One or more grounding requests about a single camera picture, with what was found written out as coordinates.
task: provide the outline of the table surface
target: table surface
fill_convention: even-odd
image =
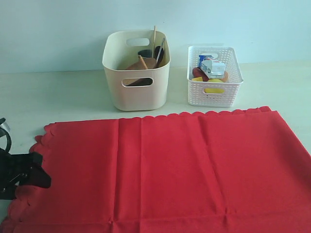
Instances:
[[[167,103],[152,111],[122,112],[110,99],[103,70],[0,74],[1,117],[11,127],[11,153],[25,153],[44,134],[43,126],[59,121],[143,117],[200,111],[233,111],[269,106],[280,112],[311,152],[311,61],[240,64],[244,83],[231,108],[188,104],[186,67],[172,67]],[[0,139],[0,147],[5,146]],[[0,220],[8,200],[0,200]]]

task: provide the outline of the red tablecloth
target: red tablecloth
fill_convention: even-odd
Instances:
[[[311,157],[278,112],[60,122],[4,233],[311,233]]]

